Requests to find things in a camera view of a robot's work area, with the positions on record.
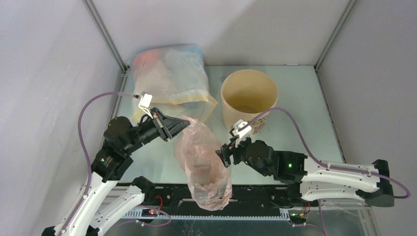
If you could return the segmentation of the cream round trash bin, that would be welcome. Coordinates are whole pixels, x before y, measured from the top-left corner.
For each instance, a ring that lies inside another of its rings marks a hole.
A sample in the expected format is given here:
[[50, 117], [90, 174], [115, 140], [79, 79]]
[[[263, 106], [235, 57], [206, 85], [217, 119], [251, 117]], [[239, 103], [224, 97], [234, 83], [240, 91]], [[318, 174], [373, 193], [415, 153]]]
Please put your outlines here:
[[266, 73], [243, 69], [226, 77], [220, 95], [223, 122], [229, 130], [238, 120], [250, 122], [261, 112], [275, 107], [278, 87]]

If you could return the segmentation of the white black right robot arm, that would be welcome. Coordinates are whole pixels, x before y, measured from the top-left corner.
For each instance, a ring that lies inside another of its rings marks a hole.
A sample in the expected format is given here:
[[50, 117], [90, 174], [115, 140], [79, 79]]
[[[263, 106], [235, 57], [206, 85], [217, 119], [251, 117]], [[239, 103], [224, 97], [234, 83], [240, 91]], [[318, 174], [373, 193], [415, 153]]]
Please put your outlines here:
[[385, 160], [378, 159], [367, 166], [329, 163], [323, 167], [303, 153], [274, 150], [265, 142], [253, 142], [250, 138], [239, 145], [231, 139], [215, 153], [226, 168], [243, 162], [282, 183], [283, 189], [272, 194], [273, 203], [280, 207], [291, 208], [320, 199], [355, 199], [375, 207], [394, 206]]

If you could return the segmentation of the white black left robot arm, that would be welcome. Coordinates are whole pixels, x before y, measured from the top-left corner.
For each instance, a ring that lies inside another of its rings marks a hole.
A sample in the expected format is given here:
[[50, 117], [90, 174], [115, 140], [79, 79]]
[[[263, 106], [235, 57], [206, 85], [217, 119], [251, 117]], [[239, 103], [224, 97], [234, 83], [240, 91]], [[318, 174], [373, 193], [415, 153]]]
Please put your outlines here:
[[115, 117], [104, 132], [104, 144], [90, 166], [86, 183], [70, 212], [44, 236], [102, 236], [133, 207], [155, 200], [155, 184], [144, 176], [135, 178], [125, 193], [103, 211], [99, 207], [130, 167], [131, 154], [161, 138], [168, 142], [190, 125], [190, 121], [164, 115], [152, 108], [133, 126], [126, 117]]

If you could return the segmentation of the pink plastic trash bag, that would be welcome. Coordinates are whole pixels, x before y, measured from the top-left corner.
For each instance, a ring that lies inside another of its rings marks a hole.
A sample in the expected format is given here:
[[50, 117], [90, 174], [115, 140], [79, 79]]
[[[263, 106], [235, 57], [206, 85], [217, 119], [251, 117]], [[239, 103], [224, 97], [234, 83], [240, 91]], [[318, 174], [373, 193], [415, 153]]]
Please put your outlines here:
[[223, 210], [232, 197], [231, 171], [215, 153], [221, 143], [212, 131], [196, 119], [179, 135], [175, 158], [184, 170], [191, 198], [208, 211]]

